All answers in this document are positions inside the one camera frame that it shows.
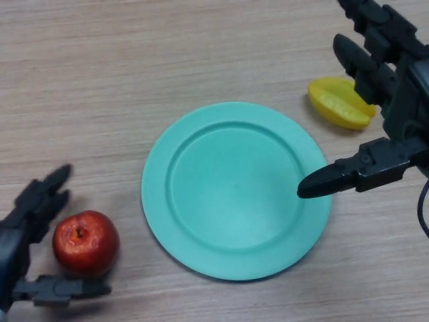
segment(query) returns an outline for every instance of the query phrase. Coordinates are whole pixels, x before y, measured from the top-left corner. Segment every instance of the yellow object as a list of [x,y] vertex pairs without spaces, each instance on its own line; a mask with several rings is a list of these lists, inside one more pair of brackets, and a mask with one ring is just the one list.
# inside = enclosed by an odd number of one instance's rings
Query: yellow object
[[308,85],[308,96],[317,112],[328,121],[347,129],[364,129],[376,114],[355,92],[354,82],[340,77],[325,77]]

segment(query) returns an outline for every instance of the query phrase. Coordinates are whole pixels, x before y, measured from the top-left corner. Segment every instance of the plate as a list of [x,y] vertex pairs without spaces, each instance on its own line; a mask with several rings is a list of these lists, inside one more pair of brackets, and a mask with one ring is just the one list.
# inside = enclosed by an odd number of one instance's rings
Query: plate
[[177,261],[223,280],[279,273],[305,256],[332,197],[300,199],[299,182],[326,165],[295,121],[243,102],[202,107],[171,125],[147,157],[147,223]]

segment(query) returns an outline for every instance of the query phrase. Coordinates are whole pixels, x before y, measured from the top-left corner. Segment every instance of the red apple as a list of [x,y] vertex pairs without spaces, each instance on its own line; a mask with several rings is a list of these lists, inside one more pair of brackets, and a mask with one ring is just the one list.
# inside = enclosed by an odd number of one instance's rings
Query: red apple
[[106,215],[86,210],[56,226],[52,247],[57,261],[69,273],[96,277],[110,270],[116,260],[119,234]]

